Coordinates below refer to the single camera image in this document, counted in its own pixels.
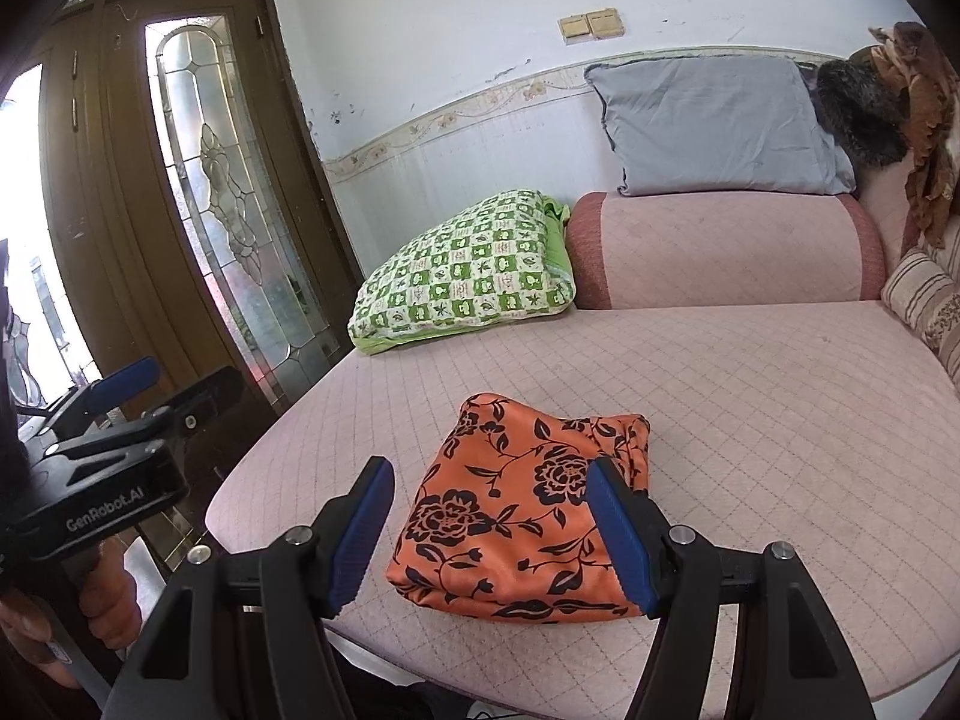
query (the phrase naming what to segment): wallpaper border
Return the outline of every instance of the wallpaper border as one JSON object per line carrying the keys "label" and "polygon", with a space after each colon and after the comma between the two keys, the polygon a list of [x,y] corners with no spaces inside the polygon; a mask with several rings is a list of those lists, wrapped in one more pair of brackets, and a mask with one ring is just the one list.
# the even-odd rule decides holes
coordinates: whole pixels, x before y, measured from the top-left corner
{"label": "wallpaper border", "polygon": [[477,124],[483,124],[515,111],[555,100],[588,95],[592,87],[584,81],[584,69],[600,62],[630,61],[634,59],[668,58],[680,56],[763,55],[785,56],[798,62],[821,64],[835,56],[803,50],[773,49],[756,46],[699,46],[682,49],[650,50],[598,57],[575,65],[526,76],[485,89],[443,105],[430,113],[411,119],[400,127],[386,132],[351,153],[323,162],[323,169],[331,184],[340,184],[357,177],[412,148],[443,138]]}

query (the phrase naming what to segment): floor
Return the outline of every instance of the floor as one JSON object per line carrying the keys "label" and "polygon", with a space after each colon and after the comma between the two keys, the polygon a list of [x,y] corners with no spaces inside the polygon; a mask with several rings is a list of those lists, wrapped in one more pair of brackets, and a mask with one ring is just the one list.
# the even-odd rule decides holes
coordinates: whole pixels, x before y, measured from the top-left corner
{"label": "floor", "polygon": [[[343,653],[344,657],[355,666],[366,669],[385,680],[390,680],[395,685],[409,685],[419,682],[419,677],[388,664],[387,661],[383,661],[351,641],[338,637],[331,632],[328,632],[328,638]],[[920,716],[929,706],[933,697],[940,691],[954,666],[957,665],[957,659],[951,659],[936,671],[928,674],[923,680],[910,685],[909,688],[904,688],[892,696],[875,702],[874,712],[877,714],[877,720],[920,720]],[[511,720],[533,720],[533,718],[528,718],[527,715],[512,714],[510,709],[492,707],[479,702],[473,705],[468,717],[472,720],[496,720],[496,718],[504,718],[505,720],[508,717]]]}

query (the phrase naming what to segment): yellowed wall switch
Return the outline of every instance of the yellowed wall switch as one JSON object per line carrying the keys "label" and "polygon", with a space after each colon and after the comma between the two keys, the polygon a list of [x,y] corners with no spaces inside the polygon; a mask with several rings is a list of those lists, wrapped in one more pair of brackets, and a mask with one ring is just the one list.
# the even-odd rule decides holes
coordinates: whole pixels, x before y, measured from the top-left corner
{"label": "yellowed wall switch", "polygon": [[593,37],[597,40],[606,40],[611,37],[621,37],[623,35],[623,22],[620,14],[616,12],[615,7],[609,7],[606,10],[594,10],[587,13],[587,23]]}
{"label": "yellowed wall switch", "polygon": [[590,34],[590,24],[587,21],[587,17],[583,14],[579,16],[567,16],[565,19],[560,19],[558,24],[560,25],[560,34],[563,35],[563,40],[568,45],[584,40],[592,40],[593,36]]}

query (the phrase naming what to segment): gray pillow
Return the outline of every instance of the gray pillow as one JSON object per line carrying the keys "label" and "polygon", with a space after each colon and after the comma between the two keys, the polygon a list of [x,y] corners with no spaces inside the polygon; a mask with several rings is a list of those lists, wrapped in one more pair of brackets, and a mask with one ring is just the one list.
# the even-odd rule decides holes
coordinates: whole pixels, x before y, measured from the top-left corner
{"label": "gray pillow", "polygon": [[853,166],[817,123],[797,65],[696,56],[592,65],[621,194],[753,189],[851,191]]}

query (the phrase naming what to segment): orange floral cloth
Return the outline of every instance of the orange floral cloth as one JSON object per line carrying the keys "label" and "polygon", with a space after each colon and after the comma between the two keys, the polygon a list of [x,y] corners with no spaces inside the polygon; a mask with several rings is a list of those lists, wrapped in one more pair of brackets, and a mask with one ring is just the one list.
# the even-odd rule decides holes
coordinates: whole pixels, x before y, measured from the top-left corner
{"label": "orange floral cloth", "polygon": [[416,492],[387,580],[422,607],[493,621],[639,614],[584,495],[587,465],[604,456],[646,490],[649,436],[641,415],[557,419],[474,395]]}

